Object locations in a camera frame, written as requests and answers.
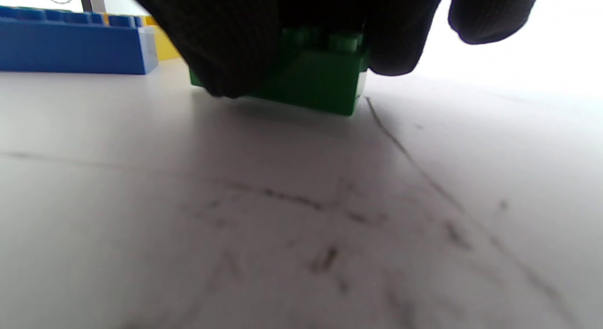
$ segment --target yellow lego brick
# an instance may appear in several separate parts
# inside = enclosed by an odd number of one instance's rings
[[[103,15],[103,20],[105,21],[105,25],[109,25],[109,14],[106,12],[101,12],[101,15]]]
[[[143,17],[142,22],[144,25],[147,26],[155,26],[155,45],[157,46],[157,58],[159,60],[167,60],[180,57],[178,50],[176,50],[176,47],[174,47],[174,44],[172,44],[172,41],[170,41],[168,34],[166,34],[165,31],[157,25],[157,22],[153,17]]]

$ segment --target green toy block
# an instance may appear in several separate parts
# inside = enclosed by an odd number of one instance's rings
[[[360,33],[284,29],[278,59],[250,96],[350,116],[368,69],[369,50],[363,39]],[[190,82],[203,86],[192,71]]]

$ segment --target blue toy block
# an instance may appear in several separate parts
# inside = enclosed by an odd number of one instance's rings
[[[155,29],[131,16],[0,7],[0,71],[147,74]]]

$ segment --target lego stud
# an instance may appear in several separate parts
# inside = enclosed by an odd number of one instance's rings
[[[329,36],[329,51],[337,53],[354,53],[362,42],[360,34],[338,33]]]
[[[71,24],[88,24],[90,15],[86,13],[63,13],[63,20]]]
[[[103,15],[101,15],[100,13],[90,13],[90,21],[93,24],[101,24],[101,25],[105,24]]]
[[[54,9],[46,9],[46,18],[52,22],[62,22],[63,21],[63,12],[56,11]]]
[[[41,9],[20,8],[16,17],[19,20],[46,20],[46,13]]]
[[[131,16],[109,16],[111,26],[135,27],[134,18]]]
[[[157,25],[157,21],[151,16],[145,16],[145,24],[146,26]]]
[[[304,46],[310,41],[310,31],[304,28],[284,28],[281,38],[285,45]]]
[[[17,10],[13,7],[0,6],[0,18],[16,18]]]
[[[142,26],[142,18],[140,18],[138,16],[134,16],[134,25],[136,25],[136,27],[141,27]]]

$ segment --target hand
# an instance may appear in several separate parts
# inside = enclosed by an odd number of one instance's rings
[[[440,0],[138,0],[215,96],[256,87],[276,56],[282,27],[363,32],[370,67],[410,73],[423,52]],[[469,44],[501,41],[519,30],[535,0],[452,0],[448,22]]]

